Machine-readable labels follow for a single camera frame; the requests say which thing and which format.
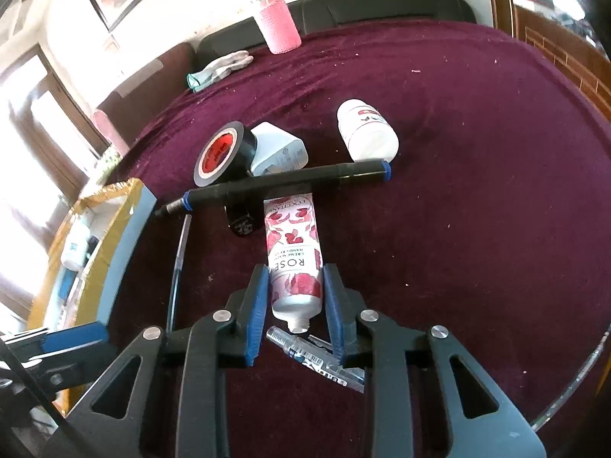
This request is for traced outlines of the clear blue gel pen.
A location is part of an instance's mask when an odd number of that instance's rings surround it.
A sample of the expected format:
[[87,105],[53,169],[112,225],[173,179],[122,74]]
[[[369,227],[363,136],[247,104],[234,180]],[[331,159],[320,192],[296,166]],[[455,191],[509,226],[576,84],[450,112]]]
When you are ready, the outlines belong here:
[[328,342],[313,335],[303,339],[278,327],[270,327],[266,338],[298,364],[344,388],[365,393],[365,370],[343,367],[331,352]]

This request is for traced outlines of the rose pattern cream tube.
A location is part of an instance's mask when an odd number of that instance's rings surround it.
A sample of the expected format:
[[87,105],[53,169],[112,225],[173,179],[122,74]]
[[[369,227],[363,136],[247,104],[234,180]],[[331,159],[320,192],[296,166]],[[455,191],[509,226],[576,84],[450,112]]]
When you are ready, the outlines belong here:
[[311,194],[264,202],[272,314],[292,334],[309,331],[322,311],[323,258]]

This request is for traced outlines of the white bottle green label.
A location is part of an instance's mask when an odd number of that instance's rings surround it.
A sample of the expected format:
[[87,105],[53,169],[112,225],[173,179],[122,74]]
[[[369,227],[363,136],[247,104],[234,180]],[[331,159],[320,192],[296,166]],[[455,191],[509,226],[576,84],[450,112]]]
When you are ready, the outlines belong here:
[[91,230],[86,218],[77,217],[71,222],[60,256],[63,267],[73,272],[83,269],[90,237]]

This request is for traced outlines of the black marker blue caps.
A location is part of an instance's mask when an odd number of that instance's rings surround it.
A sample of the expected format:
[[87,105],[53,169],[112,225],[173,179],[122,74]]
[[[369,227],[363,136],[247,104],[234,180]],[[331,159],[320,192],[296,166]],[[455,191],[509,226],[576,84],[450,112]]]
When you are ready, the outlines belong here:
[[390,177],[390,163],[383,159],[344,162],[213,184],[188,190],[178,200],[183,201],[183,212],[192,212],[192,210],[209,202],[226,202],[234,197],[254,197],[260,198],[260,200],[268,200],[275,197],[305,194],[317,188],[330,187],[336,184],[370,181],[387,182]]

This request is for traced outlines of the blue battery pack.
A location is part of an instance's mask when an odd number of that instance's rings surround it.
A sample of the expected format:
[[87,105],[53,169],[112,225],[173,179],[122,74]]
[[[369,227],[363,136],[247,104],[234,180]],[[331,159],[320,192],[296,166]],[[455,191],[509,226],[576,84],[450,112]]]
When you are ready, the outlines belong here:
[[65,307],[74,282],[77,280],[76,271],[61,267],[54,286],[56,305],[58,308]]

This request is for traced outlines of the white tray with yellow tape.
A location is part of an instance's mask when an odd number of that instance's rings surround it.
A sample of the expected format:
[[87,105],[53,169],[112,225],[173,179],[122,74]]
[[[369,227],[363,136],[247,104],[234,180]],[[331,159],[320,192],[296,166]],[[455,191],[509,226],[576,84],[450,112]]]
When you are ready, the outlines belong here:
[[[54,332],[98,323],[108,324],[120,285],[156,197],[137,178],[102,187],[71,207],[48,249],[48,269],[27,319],[28,329]],[[58,308],[54,286],[63,265],[65,238],[77,217],[91,230],[84,267],[65,307]]]

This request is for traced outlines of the black pen refill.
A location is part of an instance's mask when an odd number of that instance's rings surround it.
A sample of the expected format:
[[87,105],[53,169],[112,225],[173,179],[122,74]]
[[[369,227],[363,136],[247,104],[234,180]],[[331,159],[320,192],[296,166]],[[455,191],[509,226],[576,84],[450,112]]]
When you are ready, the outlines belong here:
[[184,256],[186,251],[186,244],[189,239],[189,229],[191,228],[192,215],[186,214],[182,223],[181,234],[178,242],[178,248],[173,268],[172,283],[170,288],[168,314],[166,321],[166,331],[171,333],[174,330],[177,298],[180,289],[180,280],[183,269]]

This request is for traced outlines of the black tape roll red core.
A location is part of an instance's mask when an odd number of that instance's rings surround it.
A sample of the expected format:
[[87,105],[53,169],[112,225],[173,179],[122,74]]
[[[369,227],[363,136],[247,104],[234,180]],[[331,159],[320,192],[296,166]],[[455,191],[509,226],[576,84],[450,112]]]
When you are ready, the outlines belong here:
[[194,169],[196,187],[240,180],[251,174],[258,141],[252,130],[232,121],[204,146]]

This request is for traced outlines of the white power adapter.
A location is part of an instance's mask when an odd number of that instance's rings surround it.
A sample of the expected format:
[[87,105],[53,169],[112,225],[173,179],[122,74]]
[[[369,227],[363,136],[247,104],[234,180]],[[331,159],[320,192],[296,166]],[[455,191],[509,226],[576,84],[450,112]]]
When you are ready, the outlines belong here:
[[252,129],[257,140],[250,173],[254,177],[296,171],[309,162],[304,141],[272,123],[262,122]]

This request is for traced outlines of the maroon bed blanket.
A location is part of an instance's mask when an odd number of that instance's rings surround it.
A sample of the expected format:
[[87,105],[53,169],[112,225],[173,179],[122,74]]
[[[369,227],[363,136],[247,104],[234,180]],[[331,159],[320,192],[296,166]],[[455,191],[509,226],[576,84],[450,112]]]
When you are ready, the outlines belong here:
[[[467,23],[387,21],[311,34],[151,121],[113,172],[160,203],[194,187],[223,125],[268,121],[308,166],[350,161],[336,111],[377,109],[399,152],[390,182],[314,195],[325,263],[399,325],[444,325],[528,422],[570,383],[610,324],[610,124],[535,48]],[[120,348],[166,319],[180,218],[153,218],[111,316]],[[223,205],[194,215],[178,329],[220,308],[266,263],[264,229],[235,236]],[[231,457],[357,457],[365,398],[264,340],[227,373]]]

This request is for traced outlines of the white bottle red label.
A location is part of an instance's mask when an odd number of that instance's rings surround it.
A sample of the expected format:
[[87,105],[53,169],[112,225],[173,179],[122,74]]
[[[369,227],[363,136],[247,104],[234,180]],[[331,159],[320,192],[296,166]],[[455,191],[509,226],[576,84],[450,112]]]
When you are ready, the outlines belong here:
[[372,105],[348,99],[336,112],[339,133],[353,161],[383,159],[392,162],[399,151],[399,138]]

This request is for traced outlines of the silver craft knife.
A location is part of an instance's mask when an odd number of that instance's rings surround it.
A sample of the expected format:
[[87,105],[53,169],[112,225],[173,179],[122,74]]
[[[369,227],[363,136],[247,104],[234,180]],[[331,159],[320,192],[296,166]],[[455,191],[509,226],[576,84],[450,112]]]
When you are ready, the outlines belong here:
[[578,369],[576,374],[571,379],[570,383],[561,391],[561,393],[539,414],[531,423],[530,427],[534,432],[539,432],[541,428],[546,426],[561,410],[564,405],[571,399],[575,392],[580,388],[582,382],[587,378],[587,375],[595,367],[596,362],[602,356],[605,350],[607,340],[609,339],[611,325],[605,329],[598,345],[589,354],[584,363]]

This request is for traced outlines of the white green glove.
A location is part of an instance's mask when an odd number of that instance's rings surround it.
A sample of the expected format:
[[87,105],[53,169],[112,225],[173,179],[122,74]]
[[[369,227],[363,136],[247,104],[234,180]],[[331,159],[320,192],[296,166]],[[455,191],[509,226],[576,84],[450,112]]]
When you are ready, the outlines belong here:
[[233,71],[242,70],[254,61],[254,57],[248,51],[233,52],[221,56],[208,63],[202,70],[189,73],[185,80],[192,92],[200,92],[226,77]]

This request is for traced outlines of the pink water bottle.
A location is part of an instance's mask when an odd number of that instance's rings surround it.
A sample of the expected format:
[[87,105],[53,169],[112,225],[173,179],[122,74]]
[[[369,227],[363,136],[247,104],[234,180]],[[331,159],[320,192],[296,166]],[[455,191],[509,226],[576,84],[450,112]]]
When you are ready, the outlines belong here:
[[273,55],[301,46],[301,37],[284,0],[253,0],[253,17]]

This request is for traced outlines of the black headboard cushion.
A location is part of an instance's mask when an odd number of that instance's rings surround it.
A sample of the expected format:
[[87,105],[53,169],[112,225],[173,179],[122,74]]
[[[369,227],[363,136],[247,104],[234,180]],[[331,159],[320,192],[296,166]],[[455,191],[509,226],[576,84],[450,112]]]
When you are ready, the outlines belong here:
[[[302,36],[372,20],[476,22],[465,0],[297,0],[289,3],[288,8]],[[255,20],[247,18],[204,37],[197,46],[197,58],[205,65],[232,52],[264,44]]]

